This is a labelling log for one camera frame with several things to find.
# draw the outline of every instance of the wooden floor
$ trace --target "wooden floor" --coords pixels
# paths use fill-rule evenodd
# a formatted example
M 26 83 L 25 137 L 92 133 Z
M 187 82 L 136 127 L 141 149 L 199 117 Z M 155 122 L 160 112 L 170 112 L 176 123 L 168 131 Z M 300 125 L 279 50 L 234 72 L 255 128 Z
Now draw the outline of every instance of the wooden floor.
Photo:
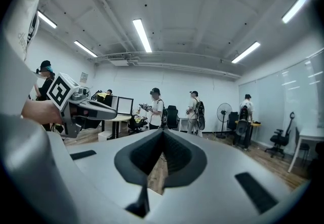
M 67 138 L 64 140 L 65 145 L 74 145 L 74 144 L 83 144 L 83 143 L 91 143 L 91 142 L 98 142 L 98 133 L 101 132 L 101 127 L 97 129 L 90 129 L 90 130 L 83 130 L 78 135 L 76 139 L 74 138 Z M 121 127 L 121 134 L 120 137 L 128 136 L 127 126 L 123 124 Z M 221 142 L 224 144 L 231 145 L 232 144 L 232 137 L 229 136 L 225 139 L 215 138 L 214 134 L 204 134 L 204 138 L 215 140 L 215 142 Z M 280 156 L 271 158 L 269 153 L 265 153 L 265 148 L 258 145 L 257 143 L 252 143 L 249 147 L 249 150 L 246 152 L 241 148 L 237 147 L 246 153 L 249 157 L 256 160 L 259 164 L 263 165 L 269 171 L 273 172 L 277 176 L 279 176 L 290 188 L 294 190 L 300 184 L 307 180 L 307 173 L 306 169 L 307 166 L 304 168 L 301 166 L 299 159 L 296 160 L 295 166 L 291 173 L 288 173 L 287 170 L 289 168 L 290 162 L 292 157 L 286 155 L 284 159 L 281 159 Z M 160 158 L 156 163 L 154 169 L 152 170 L 151 174 L 148 177 L 148 187 L 153 191 L 162 194 L 162 187 L 164 184 L 164 179 L 168 176 L 168 167 L 165 159 Z

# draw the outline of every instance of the white wall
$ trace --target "white wall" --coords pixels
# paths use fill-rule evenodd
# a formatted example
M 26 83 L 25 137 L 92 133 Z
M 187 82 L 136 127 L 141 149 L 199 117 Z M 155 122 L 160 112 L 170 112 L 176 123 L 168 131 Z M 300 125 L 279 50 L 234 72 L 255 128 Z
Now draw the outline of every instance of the white wall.
M 66 73 L 80 85 L 92 88 L 95 75 L 94 64 L 83 56 L 76 54 L 75 51 L 53 38 L 47 32 L 39 30 L 28 48 L 26 64 L 30 70 L 36 71 L 44 60 L 51 62 L 54 73 Z M 79 82 L 82 72 L 88 74 L 86 84 Z M 44 80 L 42 79 L 37 80 L 40 87 L 43 82 Z M 35 99 L 36 93 L 34 88 L 30 96 L 32 99 Z
M 324 48 L 323 33 L 320 30 L 313 30 L 280 55 L 245 73 L 236 82 L 241 85 L 268 76 L 299 63 L 322 48 Z
M 178 70 L 142 67 L 100 65 L 96 70 L 93 91 L 111 89 L 113 95 L 134 98 L 136 108 L 139 103 L 148 103 L 150 91 L 157 87 L 165 107 L 175 105 L 179 117 L 186 117 L 189 91 L 197 91 L 205 105 L 206 128 L 204 132 L 220 131 L 221 123 L 216 111 L 220 104 L 229 103 L 234 111 L 238 107 L 238 87 L 234 82 L 217 79 L 211 75 L 193 74 Z

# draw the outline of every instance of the electric fan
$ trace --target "electric fan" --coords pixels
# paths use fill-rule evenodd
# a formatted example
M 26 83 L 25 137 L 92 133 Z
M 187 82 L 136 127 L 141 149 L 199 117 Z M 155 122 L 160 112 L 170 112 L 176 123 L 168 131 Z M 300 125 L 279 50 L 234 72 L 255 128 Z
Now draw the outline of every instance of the electric fan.
M 218 137 L 218 138 L 226 137 L 225 135 L 223 135 L 223 126 L 224 126 L 224 122 L 228 121 L 228 115 L 231 112 L 232 112 L 232 107 L 228 103 L 222 103 L 221 105 L 219 105 L 219 107 L 217 109 L 217 117 L 220 120 L 220 122 L 222 123 L 222 131 L 220 134 L 216 134 L 216 137 Z

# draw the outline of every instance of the chair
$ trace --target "chair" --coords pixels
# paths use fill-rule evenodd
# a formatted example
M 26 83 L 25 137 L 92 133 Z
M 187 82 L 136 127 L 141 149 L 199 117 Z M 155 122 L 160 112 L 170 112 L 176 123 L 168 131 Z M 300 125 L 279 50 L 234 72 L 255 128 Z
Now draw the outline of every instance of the chair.
M 141 121 L 137 123 L 135 121 L 135 116 L 137 116 L 137 114 L 132 115 L 132 117 L 128 120 L 129 135 L 143 132 L 142 130 L 140 130 L 140 128 L 143 128 L 145 125 L 147 125 L 147 122 L 145 122 L 146 118 L 141 119 Z
M 290 126 L 291 126 L 292 121 L 293 121 L 293 119 L 295 117 L 295 114 L 292 112 L 292 113 L 290 113 L 289 117 L 290 117 L 290 122 L 289 122 L 289 125 L 288 125 L 288 128 L 286 130 L 285 135 L 282 136 L 282 133 L 284 132 L 282 129 L 277 129 L 277 131 L 274 132 L 276 135 L 273 135 L 270 138 L 270 141 L 274 143 L 274 146 L 272 148 L 267 148 L 265 150 L 265 152 L 272 151 L 272 154 L 271 154 L 272 158 L 278 152 L 280 154 L 282 154 L 282 158 L 285 157 L 284 149 L 280 148 L 280 147 L 281 146 L 286 146 L 289 143 Z
M 178 118 L 178 110 L 177 107 L 173 105 L 169 105 L 167 108 L 168 111 L 168 119 L 167 119 L 167 126 L 169 129 L 176 129 L 179 125 L 179 118 Z
M 296 143 L 296 147 L 297 147 L 297 144 L 298 144 L 298 141 L 299 141 L 299 131 L 296 127 L 296 138 L 295 138 L 295 143 Z M 300 143 L 300 147 L 299 147 L 299 150 L 303 150 L 304 151 L 304 156 L 303 156 L 303 167 L 306 163 L 306 160 L 307 160 L 307 157 L 308 157 L 308 152 L 309 152 L 309 144 L 307 143 Z
M 237 121 L 237 120 L 238 120 L 238 112 L 231 112 L 228 115 L 227 127 L 234 131 L 236 129 L 235 121 Z

